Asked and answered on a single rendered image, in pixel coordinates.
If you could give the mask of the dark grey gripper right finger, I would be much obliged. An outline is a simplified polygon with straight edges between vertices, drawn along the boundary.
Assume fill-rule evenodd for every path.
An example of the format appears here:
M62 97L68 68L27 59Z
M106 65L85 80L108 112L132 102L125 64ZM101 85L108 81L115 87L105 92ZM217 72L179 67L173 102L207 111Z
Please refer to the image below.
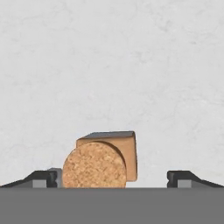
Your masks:
M168 188L224 188L224 185L201 179L191 171L168 171L167 180Z

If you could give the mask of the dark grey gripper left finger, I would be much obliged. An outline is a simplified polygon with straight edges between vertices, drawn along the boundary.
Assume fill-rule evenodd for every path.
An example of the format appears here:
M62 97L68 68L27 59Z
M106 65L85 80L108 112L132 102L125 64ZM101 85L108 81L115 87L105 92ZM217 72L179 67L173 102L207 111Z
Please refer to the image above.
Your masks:
M24 179L3 185L3 188L56 188L58 186L57 177L56 171L34 171Z

